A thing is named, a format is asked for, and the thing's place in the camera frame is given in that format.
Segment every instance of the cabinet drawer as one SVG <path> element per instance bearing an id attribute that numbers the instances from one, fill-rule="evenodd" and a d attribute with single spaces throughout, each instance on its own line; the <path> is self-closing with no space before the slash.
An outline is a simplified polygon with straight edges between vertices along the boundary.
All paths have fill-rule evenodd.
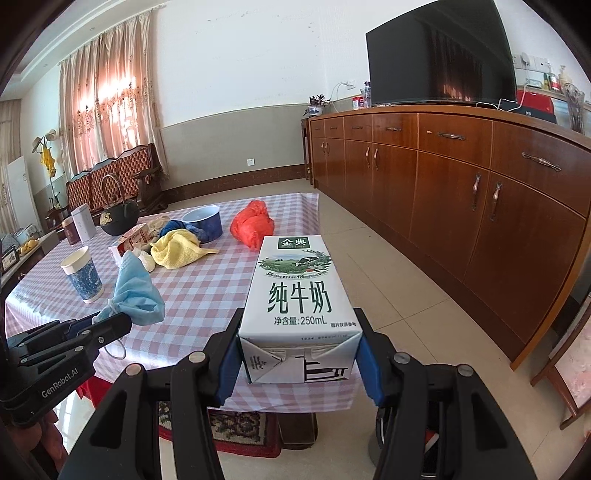
<path id="1" fill-rule="evenodd" d="M 324 120 L 324 136 L 326 138 L 344 138 L 343 117 Z"/>
<path id="2" fill-rule="evenodd" d="M 374 143 L 417 148 L 416 113 L 380 113 L 372 117 Z"/>
<path id="3" fill-rule="evenodd" d="M 310 121 L 310 135 L 314 138 L 324 138 L 324 120 Z"/>
<path id="4" fill-rule="evenodd" d="M 371 115 L 349 115 L 345 117 L 345 138 L 371 142 Z"/>
<path id="5" fill-rule="evenodd" d="M 459 115 L 421 113 L 418 149 L 490 167 L 492 121 Z"/>
<path id="6" fill-rule="evenodd" d="M 495 122 L 492 169 L 541 190 L 581 215 L 591 202 L 591 154 L 550 135 Z"/>

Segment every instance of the blue bowl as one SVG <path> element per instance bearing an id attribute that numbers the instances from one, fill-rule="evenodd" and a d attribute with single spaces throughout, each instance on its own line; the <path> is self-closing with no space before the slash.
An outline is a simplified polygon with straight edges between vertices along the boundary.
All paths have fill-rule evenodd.
<path id="1" fill-rule="evenodd" d="M 222 236 L 222 220 L 220 218 L 220 207 L 217 205 L 207 205 L 191 210 L 183 216 L 183 222 L 204 230 L 209 237 L 207 242 L 211 242 Z"/>

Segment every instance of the paper cup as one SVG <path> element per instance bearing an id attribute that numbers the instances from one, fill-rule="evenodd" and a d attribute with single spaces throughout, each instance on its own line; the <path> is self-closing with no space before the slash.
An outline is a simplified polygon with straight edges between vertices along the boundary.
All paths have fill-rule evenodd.
<path id="1" fill-rule="evenodd" d="M 92 303 L 105 291 L 89 248 L 82 247 L 67 257 L 61 267 L 84 303 Z"/>

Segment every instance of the white wall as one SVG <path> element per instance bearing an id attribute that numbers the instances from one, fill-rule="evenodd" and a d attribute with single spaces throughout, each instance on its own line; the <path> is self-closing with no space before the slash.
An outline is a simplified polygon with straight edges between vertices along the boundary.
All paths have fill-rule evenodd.
<path id="1" fill-rule="evenodd" d="M 513 53 L 561 64 L 591 84 L 558 34 L 522 0 L 495 0 Z M 330 97 L 369 79 L 365 33 L 426 0 L 174 0 L 156 13 L 155 76 L 163 126 L 213 113 Z M 341 87 L 339 97 L 359 92 Z"/>
<path id="2" fill-rule="evenodd" d="M 21 103 L 21 151 L 27 162 L 27 170 L 33 194 L 49 185 L 47 169 L 40 162 L 40 155 L 31 153 L 35 137 L 42 137 L 54 128 L 59 130 L 60 67 L 55 66 L 39 80 L 22 99 Z M 64 173 L 61 166 L 59 140 L 51 144 L 51 155 L 57 160 L 56 177 Z"/>

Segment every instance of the patterned rug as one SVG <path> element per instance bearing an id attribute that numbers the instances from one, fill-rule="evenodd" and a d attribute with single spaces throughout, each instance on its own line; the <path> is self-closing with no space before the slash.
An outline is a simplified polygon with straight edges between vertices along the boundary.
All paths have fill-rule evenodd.
<path id="1" fill-rule="evenodd" d="M 160 402 L 160 436 L 172 441 L 170 405 Z M 277 415 L 263 412 L 209 410 L 209 423 L 218 452 L 275 458 L 281 453 Z"/>

